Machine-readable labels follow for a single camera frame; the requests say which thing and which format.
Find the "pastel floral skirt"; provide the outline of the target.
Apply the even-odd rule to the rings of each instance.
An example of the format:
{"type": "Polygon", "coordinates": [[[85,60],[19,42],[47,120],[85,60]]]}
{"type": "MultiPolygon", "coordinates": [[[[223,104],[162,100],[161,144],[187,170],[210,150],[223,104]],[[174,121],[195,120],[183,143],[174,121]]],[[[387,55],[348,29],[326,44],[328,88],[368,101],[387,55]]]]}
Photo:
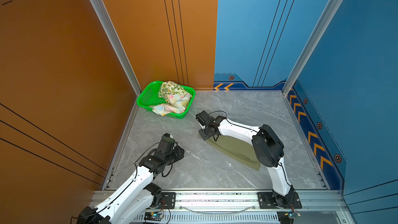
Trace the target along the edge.
{"type": "Polygon", "coordinates": [[[166,103],[150,105],[151,110],[160,115],[182,114],[188,109],[192,95],[188,92],[182,94],[166,94],[166,103]]]}

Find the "olive green skirt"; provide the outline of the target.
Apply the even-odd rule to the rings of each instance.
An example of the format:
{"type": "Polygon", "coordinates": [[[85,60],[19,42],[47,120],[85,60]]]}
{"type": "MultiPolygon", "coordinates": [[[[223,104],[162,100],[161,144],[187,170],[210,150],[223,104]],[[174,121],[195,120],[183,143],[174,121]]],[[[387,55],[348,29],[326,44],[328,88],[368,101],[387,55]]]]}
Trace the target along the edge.
{"type": "Polygon", "coordinates": [[[258,161],[252,145],[230,136],[219,136],[216,141],[210,138],[206,142],[228,157],[256,171],[260,170],[261,163],[258,161]]]}

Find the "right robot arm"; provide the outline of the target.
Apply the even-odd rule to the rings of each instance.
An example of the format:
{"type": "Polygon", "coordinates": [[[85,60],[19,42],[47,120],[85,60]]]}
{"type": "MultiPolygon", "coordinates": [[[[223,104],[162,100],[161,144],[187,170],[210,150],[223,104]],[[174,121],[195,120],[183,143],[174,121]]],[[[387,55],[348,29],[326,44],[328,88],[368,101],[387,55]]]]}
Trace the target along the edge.
{"type": "Polygon", "coordinates": [[[229,120],[226,116],[214,118],[206,111],[198,113],[195,118],[201,125],[199,133],[205,141],[229,136],[251,145],[257,160],[268,169],[273,186],[273,204],[278,208],[293,206],[295,189],[285,169],[284,144],[269,125],[253,127],[229,120]]]}

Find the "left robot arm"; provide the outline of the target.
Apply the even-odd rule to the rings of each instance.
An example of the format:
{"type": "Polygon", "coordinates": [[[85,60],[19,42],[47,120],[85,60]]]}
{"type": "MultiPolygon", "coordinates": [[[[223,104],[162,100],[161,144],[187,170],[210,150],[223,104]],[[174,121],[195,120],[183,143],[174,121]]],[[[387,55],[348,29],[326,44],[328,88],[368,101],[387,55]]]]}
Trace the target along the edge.
{"type": "Polygon", "coordinates": [[[156,208],[161,202],[162,189],[153,180],[164,173],[166,167],[184,157],[184,149],[166,133],[158,147],[148,152],[135,166],[133,174],[106,200],[96,207],[85,207],[77,217],[78,224],[129,224],[147,208],[156,208]]]}

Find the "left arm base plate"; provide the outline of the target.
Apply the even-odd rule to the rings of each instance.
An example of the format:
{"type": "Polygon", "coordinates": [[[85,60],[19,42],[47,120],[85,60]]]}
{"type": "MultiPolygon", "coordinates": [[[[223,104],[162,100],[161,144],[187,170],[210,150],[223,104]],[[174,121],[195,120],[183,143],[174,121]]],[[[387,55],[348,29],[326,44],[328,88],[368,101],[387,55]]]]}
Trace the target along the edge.
{"type": "Polygon", "coordinates": [[[150,208],[168,208],[174,209],[176,203],[176,192],[156,193],[153,197],[150,208]]]}

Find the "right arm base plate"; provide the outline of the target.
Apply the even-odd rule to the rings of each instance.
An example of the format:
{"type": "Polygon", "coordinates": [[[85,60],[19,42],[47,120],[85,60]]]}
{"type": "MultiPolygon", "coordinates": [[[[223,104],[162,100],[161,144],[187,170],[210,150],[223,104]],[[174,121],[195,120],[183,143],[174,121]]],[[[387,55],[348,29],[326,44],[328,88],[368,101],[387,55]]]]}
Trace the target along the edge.
{"type": "Polygon", "coordinates": [[[286,208],[290,209],[292,206],[294,209],[301,209],[302,203],[297,192],[294,193],[293,200],[286,207],[277,206],[277,203],[273,197],[272,192],[258,192],[257,193],[260,209],[278,209],[286,208]]]}

